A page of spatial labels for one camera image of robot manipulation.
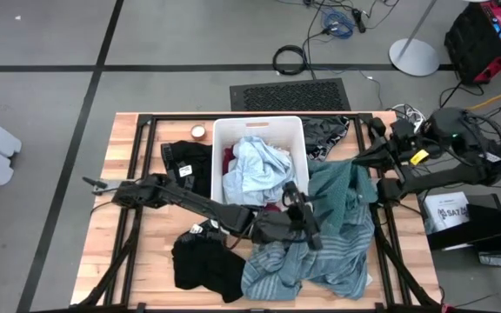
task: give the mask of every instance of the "wooden table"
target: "wooden table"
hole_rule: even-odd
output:
[[[323,112],[302,112],[303,115],[312,115]],[[371,112],[373,116],[380,117],[387,125],[396,118],[393,112]],[[135,136],[137,117],[139,113],[117,113],[111,131],[110,142],[105,155],[102,178],[125,179],[129,167],[130,152]],[[160,120],[157,124],[157,135],[153,146],[150,172],[165,173],[164,163],[160,155],[161,143],[174,143],[179,140],[190,140],[190,128],[203,124],[208,131],[205,144],[212,144],[213,121],[166,121]],[[143,134],[141,147],[146,146]],[[139,152],[137,173],[142,172],[142,159],[144,148]],[[344,160],[354,157],[358,153],[357,136],[353,125],[346,138],[342,139],[328,155],[328,160]],[[95,205],[108,202],[111,195],[99,196]],[[418,210],[417,199],[409,195],[403,204]],[[438,279],[432,263],[431,251],[424,233],[422,218],[415,212],[404,208],[394,208],[394,217],[397,233],[401,244],[404,263],[411,274],[417,279],[428,294],[439,301],[440,292]],[[119,208],[113,204],[98,209],[90,218],[90,226],[84,244],[84,250],[77,274],[77,282],[71,303],[78,303],[88,296],[91,289],[98,283],[100,277],[110,265],[114,238],[117,229]],[[166,206],[159,210],[144,208],[140,238],[137,247],[136,266],[130,293],[130,308],[135,308],[137,303],[147,303],[149,309],[373,309],[374,303],[385,303],[383,285],[381,283],[378,266],[377,251],[374,240],[368,253],[369,274],[373,282],[366,288],[363,298],[354,301],[335,296],[331,291],[320,288],[313,283],[304,282],[304,287],[295,301],[290,302],[257,302],[244,298],[234,303],[223,303],[220,295],[208,291],[204,287],[194,290],[180,290],[173,281],[173,264],[171,249],[177,237],[191,227],[193,223],[201,223],[204,217],[183,210],[177,206]],[[386,221],[384,213],[380,210],[380,220]],[[251,242],[242,241],[236,252],[247,257],[251,253]],[[397,274],[388,260],[391,283],[396,303],[401,303],[398,288]],[[123,283],[124,269],[117,275],[115,288],[115,302],[120,298],[121,284]]]

